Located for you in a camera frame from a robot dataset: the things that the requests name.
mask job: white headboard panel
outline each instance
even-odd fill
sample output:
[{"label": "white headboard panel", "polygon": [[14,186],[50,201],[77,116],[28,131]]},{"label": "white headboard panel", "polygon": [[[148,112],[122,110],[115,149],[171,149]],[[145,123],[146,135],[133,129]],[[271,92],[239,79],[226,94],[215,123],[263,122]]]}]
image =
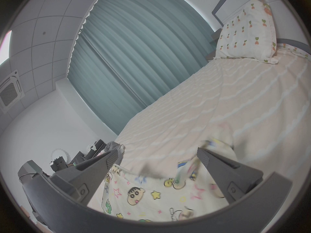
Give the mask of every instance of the white headboard panel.
[{"label": "white headboard panel", "polygon": [[[244,4],[248,1],[249,0],[220,0],[212,14],[221,25],[224,25],[224,23],[237,16]],[[278,43],[288,43],[310,52],[307,39],[287,6],[281,0],[266,1],[271,6]]]}]

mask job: air conditioner vent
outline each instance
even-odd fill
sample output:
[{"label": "air conditioner vent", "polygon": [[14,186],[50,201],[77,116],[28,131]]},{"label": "air conditioner vent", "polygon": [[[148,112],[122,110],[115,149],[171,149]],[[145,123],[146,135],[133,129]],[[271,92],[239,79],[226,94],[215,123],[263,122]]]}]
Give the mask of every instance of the air conditioner vent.
[{"label": "air conditioner vent", "polygon": [[4,103],[4,106],[8,106],[17,98],[17,92],[14,87],[14,83],[10,83],[4,90],[0,93],[0,98]]},{"label": "air conditioner vent", "polygon": [[18,71],[15,70],[0,83],[0,108],[6,113],[17,101],[24,97]]}]

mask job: bed sheet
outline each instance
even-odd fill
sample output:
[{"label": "bed sheet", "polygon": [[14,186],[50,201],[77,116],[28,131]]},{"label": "bed sheet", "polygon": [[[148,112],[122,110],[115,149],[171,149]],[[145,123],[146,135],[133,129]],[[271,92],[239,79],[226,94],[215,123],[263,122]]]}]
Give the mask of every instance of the bed sheet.
[{"label": "bed sheet", "polygon": [[[295,184],[311,154],[311,62],[278,48],[278,64],[217,59],[138,113],[119,134],[121,166],[139,175],[174,177],[213,125],[228,122],[238,161],[277,171]],[[104,182],[88,206],[102,212]]]}]

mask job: curtain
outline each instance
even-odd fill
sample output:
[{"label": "curtain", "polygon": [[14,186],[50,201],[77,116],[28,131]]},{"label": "curtain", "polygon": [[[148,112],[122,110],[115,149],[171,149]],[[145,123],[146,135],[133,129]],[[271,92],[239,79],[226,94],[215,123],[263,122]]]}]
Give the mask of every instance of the curtain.
[{"label": "curtain", "polygon": [[98,0],[80,30],[68,79],[119,134],[207,64],[213,32],[184,0]]}]

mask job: gray cloth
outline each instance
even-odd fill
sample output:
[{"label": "gray cloth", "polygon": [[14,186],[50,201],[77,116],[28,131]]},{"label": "gray cloth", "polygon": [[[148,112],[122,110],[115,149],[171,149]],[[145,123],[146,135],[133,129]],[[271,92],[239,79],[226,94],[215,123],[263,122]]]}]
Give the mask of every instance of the gray cloth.
[{"label": "gray cloth", "polygon": [[118,151],[118,159],[116,160],[115,164],[120,165],[123,159],[124,153],[124,145],[116,143],[116,142],[108,142],[107,146],[104,148],[104,152],[117,150]]}]

